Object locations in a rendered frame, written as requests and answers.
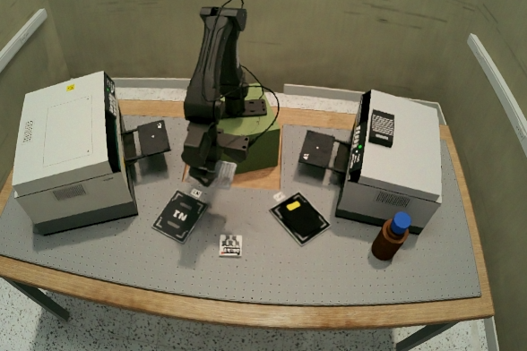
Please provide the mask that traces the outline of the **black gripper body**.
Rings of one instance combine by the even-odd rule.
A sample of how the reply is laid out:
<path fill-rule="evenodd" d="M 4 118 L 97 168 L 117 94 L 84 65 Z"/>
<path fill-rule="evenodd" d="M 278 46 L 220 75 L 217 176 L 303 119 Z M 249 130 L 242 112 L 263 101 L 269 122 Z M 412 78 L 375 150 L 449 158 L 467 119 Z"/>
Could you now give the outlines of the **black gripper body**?
<path fill-rule="evenodd" d="M 221 150 L 219 160 L 221 158 L 222 152 L 223 152 L 223 149 Z M 205 160 L 205 163 L 204 163 L 204 165 L 202 167 L 207 168 L 207 170 L 206 169 L 201 169 L 201 168 L 196 168 L 196 167 L 190 167 L 189 175 L 206 177 L 207 173 L 208 173 L 208 170 L 211 170 L 211 171 L 215 170 L 216 164 L 217 164 L 217 162 L 211 162 L 211 161 Z"/>

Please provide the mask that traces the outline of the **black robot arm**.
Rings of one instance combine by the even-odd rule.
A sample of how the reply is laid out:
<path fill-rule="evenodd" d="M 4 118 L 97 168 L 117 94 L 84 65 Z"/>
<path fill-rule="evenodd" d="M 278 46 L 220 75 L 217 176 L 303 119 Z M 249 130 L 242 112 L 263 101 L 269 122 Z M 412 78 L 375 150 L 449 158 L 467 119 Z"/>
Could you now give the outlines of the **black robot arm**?
<path fill-rule="evenodd" d="M 250 137 L 224 133 L 217 128 L 219 119 L 267 115 L 264 99 L 245 100 L 249 88 L 237 90 L 249 86 L 238 51 L 238 35 L 246 26 L 246 9 L 223 7 L 217 16 L 219 11 L 220 7 L 202 7 L 200 11 L 204 21 L 203 43 L 184 100 L 189 124 L 181 159 L 190 167 L 202 167 L 205 160 L 218 162 L 222 149 L 238 163 L 246 160 Z M 220 99 L 207 102 L 202 88 L 208 100 L 236 91 L 225 96 L 225 102 Z"/>

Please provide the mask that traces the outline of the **brown bottle with blue cap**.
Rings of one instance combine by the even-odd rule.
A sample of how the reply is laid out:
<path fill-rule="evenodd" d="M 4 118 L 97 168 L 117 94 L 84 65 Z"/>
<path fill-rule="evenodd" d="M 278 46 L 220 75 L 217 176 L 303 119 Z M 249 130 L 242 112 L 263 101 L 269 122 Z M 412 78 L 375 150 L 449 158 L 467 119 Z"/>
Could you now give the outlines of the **brown bottle with blue cap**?
<path fill-rule="evenodd" d="M 394 218 L 388 219 L 372 243 L 373 255 L 380 261 L 392 259 L 407 239 L 410 223 L 410 216 L 405 212 L 398 212 Z"/>

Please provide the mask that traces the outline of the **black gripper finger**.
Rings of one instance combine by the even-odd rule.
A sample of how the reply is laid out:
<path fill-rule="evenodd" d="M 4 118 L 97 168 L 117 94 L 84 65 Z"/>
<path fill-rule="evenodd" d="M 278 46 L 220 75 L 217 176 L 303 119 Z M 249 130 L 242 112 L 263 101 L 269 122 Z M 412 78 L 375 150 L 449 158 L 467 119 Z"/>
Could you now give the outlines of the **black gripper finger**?
<path fill-rule="evenodd" d="M 201 185 L 203 185 L 205 187 L 209 187 L 210 184 L 214 181 L 216 173 L 208 172 L 206 177 L 201 177 L 201 176 L 197 176 L 197 175 L 190 175 L 190 176 L 192 178 L 196 179 Z M 207 183 L 205 183 L 202 178 L 207 179 L 208 180 Z"/>

